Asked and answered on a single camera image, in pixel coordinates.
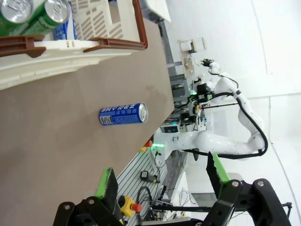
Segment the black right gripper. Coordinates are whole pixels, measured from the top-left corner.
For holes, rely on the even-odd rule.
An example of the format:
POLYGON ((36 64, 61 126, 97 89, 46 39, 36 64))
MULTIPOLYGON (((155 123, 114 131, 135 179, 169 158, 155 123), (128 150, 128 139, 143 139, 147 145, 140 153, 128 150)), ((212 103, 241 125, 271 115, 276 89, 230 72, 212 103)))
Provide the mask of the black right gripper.
POLYGON ((211 89, 207 83, 202 83, 197 85, 197 94, 198 95, 209 95, 211 94, 211 89))

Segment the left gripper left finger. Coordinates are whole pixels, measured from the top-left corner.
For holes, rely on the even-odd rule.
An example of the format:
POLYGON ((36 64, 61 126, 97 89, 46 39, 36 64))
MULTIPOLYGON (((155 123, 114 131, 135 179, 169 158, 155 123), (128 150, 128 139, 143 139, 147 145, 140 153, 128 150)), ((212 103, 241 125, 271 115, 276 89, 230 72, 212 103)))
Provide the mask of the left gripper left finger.
POLYGON ((123 226, 125 220, 117 202, 118 183, 111 167, 103 170, 95 195, 79 204, 62 202, 55 226, 123 226))

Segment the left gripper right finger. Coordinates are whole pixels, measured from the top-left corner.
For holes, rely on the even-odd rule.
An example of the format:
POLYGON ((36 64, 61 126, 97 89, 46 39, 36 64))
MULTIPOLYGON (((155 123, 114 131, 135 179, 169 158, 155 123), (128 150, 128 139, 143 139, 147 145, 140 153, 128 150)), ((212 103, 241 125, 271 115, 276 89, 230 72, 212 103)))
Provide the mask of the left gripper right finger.
POLYGON ((252 184, 230 179, 218 155, 209 153, 206 171, 217 201, 203 226, 226 226, 234 212, 247 212, 255 226, 288 226, 289 218, 271 183, 260 178, 252 184))

